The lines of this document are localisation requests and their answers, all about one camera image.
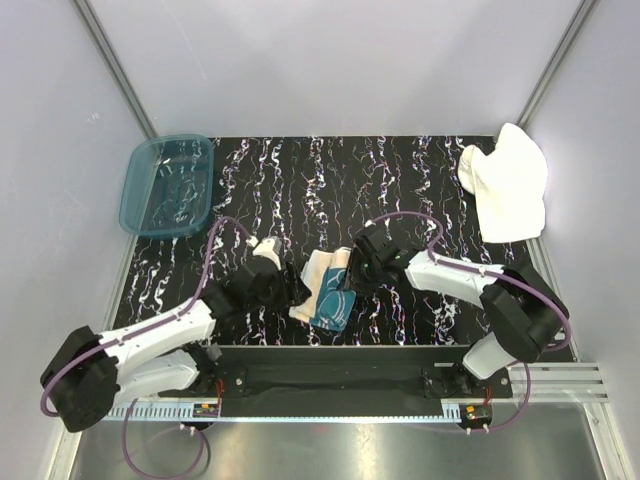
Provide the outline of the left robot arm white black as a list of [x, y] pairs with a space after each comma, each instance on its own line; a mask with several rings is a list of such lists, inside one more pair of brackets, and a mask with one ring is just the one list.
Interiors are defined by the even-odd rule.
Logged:
[[218, 379], [219, 353], [205, 346], [216, 329], [260, 308], [283, 310], [311, 296], [298, 269], [253, 257], [186, 302], [130, 327], [71, 332], [40, 377], [40, 408], [71, 433], [140, 397], [203, 396]]

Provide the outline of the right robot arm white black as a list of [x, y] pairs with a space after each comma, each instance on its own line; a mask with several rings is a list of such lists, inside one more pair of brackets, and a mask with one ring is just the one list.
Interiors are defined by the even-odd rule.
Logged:
[[438, 399], [480, 395], [496, 373], [538, 361], [555, 346], [557, 334], [568, 330], [567, 307], [531, 263], [484, 265], [431, 249], [405, 250], [382, 228], [369, 225], [353, 240], [343, 285], [371, 295], [392, 284], [462, 300], [481, 309], [489, 324], [460, 361], [424, 371], [425, 387]]

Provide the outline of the teal beige Doraemon towel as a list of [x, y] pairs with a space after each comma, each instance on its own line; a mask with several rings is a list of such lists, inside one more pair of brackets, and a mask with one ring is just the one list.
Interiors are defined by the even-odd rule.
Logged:
[[302, 270], [302, 281], [311, 296], [289, 309], [289, 317], [313, 327], [342, 332], [354, 307], [356, 294], [340, 288], [345, 279], [351, 249], [314, 250]]

